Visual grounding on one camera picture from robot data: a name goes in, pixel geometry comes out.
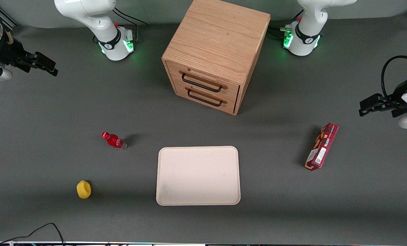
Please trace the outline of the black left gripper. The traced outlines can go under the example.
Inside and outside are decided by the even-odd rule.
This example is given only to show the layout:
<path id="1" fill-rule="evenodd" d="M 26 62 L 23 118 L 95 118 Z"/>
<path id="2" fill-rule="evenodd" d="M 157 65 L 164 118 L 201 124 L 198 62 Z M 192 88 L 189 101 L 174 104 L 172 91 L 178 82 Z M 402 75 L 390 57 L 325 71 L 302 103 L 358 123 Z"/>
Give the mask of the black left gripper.
<path id="1" fill-rule="evenodd" d="M 384 97 L 381 94 L 373 94 L 360 101 L 360 109 L 358 110 L 360 117 L 373 112 L 389 110 L 391 110 L 393 117 L 407 114 L 407 103 L 402 99 L 402 96 L 407 93 L 407 81 L 400 83 L 389 95 L 386 93 L 384 81 L 381 82 L 381 89 Z"/>

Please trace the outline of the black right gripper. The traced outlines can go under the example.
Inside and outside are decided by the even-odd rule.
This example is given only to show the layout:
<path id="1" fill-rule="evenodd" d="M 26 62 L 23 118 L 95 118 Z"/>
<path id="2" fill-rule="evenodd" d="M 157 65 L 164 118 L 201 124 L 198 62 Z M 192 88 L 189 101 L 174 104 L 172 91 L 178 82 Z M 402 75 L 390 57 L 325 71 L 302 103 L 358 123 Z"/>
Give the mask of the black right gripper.
<path id="1" fill-rule="evenodd" d="M 45 71 L 55 77 L 58 74 L 58 70 L 55 69 L 56 62 L 41 52 L 29 54 L 17 40 L 14 40 L 12 44 L 7 44 L 5 40 L 0 41 L 0 64 L 11 65 L 26 73 L 29 73 L 30 69 L 33 68 Z"/>

